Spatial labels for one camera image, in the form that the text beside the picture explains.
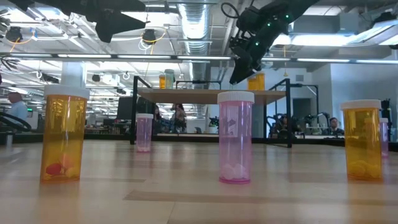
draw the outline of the red pill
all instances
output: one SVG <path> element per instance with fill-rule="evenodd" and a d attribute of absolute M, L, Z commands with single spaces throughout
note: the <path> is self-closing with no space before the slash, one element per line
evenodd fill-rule
<path fill-rule="evenodd" d="M 50 175 L 59 175 L 61 173 L 61 170 L 61 164 L 51 164 L 45 169 L 45 172 Z"/>

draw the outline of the translucent pink bottle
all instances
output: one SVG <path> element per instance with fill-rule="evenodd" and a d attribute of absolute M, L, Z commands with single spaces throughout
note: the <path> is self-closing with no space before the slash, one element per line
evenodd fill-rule
<path fill-rule="evenodd" d="M 380 118 L 381 156 L 388 157 L 388 119 Z"/>
<path fill-rule="evenodd" d="M 218 94 L 220 105 L 220 177 L 227 184 L 250 183 L 251 111 L 254 93 L 227 91 Z"/>
<path fill-rule="evenodd" d="M 137 114 L 137 152 L 150 152 L 153 114 Z"/>

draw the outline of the man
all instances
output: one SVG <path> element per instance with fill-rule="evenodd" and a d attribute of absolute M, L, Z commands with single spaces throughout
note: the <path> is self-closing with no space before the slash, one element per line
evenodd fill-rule
<path fill-rule="evenodd" d="M 12 105 L 11 105 L 11 109 L 9 109 L 7 111 L 7 114 L 15 116 L 19 119 L 26 121 L 27 107 L 26 107 L 25 103 L 22 101 L 21 94 L 19 94 L 17 92 L 9 93 L 8 100 L 10 101 L 10 103 L 12 103 Z M 9 120 L 16 124 L 19 124 L 19 122 L 14 121 L 13 119 L 9 119 Z"/>
<path fill-rule="evenodd" d="M 330 121 L 330 127 L 322 131 L 323 135 L 333 135 L 333 136 L 344 135 L 344 130 L 338 128 L 337 118 L 330 118 L 329 121 Z"/>

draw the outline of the ceiling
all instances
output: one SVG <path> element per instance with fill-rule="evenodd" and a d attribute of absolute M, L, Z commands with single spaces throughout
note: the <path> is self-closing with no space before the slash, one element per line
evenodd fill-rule
<path fill-rule="evenodd" d="M 147 6 L 162 7 L 165 1 L 142 1 Z M 202 42 L 209 43 L 207 51 L 208 55 L 231 55 L 228 49 L 228 39 L 231 34 L 236 32 L 234 27 L 235 20 L 228 19 L 220 10 L 222 2 L 230 2 L 235 5 L 239 12 L 242 12 L 250 5 L 248 0 L 168 0 L 170 8 L 176 9 L 177 3 L 207 3 L 210 7 L 211 14 L 209 24 L 209 35 Z M 270 0 L 254 1 L 256 7 L 262 7 L 269 3 Z M 367 22 L 374 19 L 374 16 L 380 15 L 385 7 L 395 6 L 397 1 L 390 0 L 321 0 L 318 4 L 312 6 L 305 16 L 318 16 L 325 18 L 336 18 L 342 13 L 354 14 L 359 17 L 359 28 L 363 29 L 369 25 Z M 14 44 L 6 39 L 2 40 L 0 52 L 15 53 L 50 53 L 50 54 L 156 54 L 156 55 L 185 55 L 187 54 L 187 37 L 184 36 L 182 27 L 182 18 L 175 13 L 165 14 L 163 12 L 125 12 L 126 15 L 140 19 L 142 21 L 150 21 L 147 29 L 154 29 L 157 37 L 161 38 L 153 48 L 148 47 L 146 50 L 141 44 L 141 34 L 143 30 L 134 30 L 114 35 L 110 44 L 103 43 L 99 40 L 95 32 L 95 24 L 88 22 L 84 16 L 72 14 L 68 17 L 57 9 L 44 5 L 36 5 L 27 12 L 23 12 L 16 8 L 8 1 L 0 0 L 0 10 L 8 9 L 8 17 L 12 26 L 22 27 L 23 40 L 25 44 Z M 290 39 L 298 38 L 300 34 L 292 33 Z M 319 45 L 294 45 L 294 41 L 287 45 L 274 45 L 271 53 L 275 57 L 304 57 L 304 58 L 384 58 L 391 54 L 388 46 L 380 46 L 377 44 L 355 45 L 348 47 L 330 44 L 329 46 Z M 211 63 L 212 67 L 219 67 L 219 63 Z M 307 68 L 309 71 L 317 68 L 319 63 L 284 63 L 275 62 L 274 69 L 282 67 Z M 163 74 L 165 69 L 172 69 L 175 72 L 177 80 L 191 80 L 192 71 L 190 71 L 190 63 L 145 63 L 145 62 L 86 62 L 88 70 L 87 85 L 90 86 L 106 86 L 106 82 L 93 82 L 92 76 L 97 75 L 113 75 L 119 76 L 116 80 L 120 80 L 117 85 L 121 88 L 132 86 L 132 76 L 140 75 L 145 81 L 149 82 L 153 87 L 159 86 L 159 75 Z M 22 60 L 19 62 L 17 70 L 9 71 L 5 67 L 0 67 L 3 82 L 16 85 L 44 85 L 45 82 L 40 81 L 38 71 L 60 78 L 62 63 L 56 61 L 38 61 L 38 60 Z M 210 74 L 210 79 L 216 80 L 217 74 Z M 26 101 L 29 105 L 37 106 L 43 103 L 42 88 L 20 88 L 28 93 Z M 3 89 L 3 95 L 10 91 L 9 88 Z M 117 110 L 117 98 L 120 96 L 116 90 L 107 89 L 91 90 L 93 96 L 89 102 L 90 113 L 101 113 L 106 116 L 114 116 Z M 6 99 L 0 98 L 0 103 L 4 105 Z M 195 114 L 195 105 L 188 105 L 192 108 L 192 117 Z M 161 105 L 164 113 L 170 113 L 170 105 Z"/>

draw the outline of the wooden shelf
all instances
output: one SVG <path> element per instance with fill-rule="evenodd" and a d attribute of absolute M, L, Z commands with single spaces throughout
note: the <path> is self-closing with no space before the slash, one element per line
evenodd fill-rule
<path fill-rule="evenodd" d="M 138 95 L 154 103 L 194 103 L 203 105 L 217 104 L 217 95 L 225 91 L 236 90 L 160 90 L 139 88 Z M 250 91 L 255 94 L 255 104 L 268 105 L 283 97 L 285 91 Z"/>

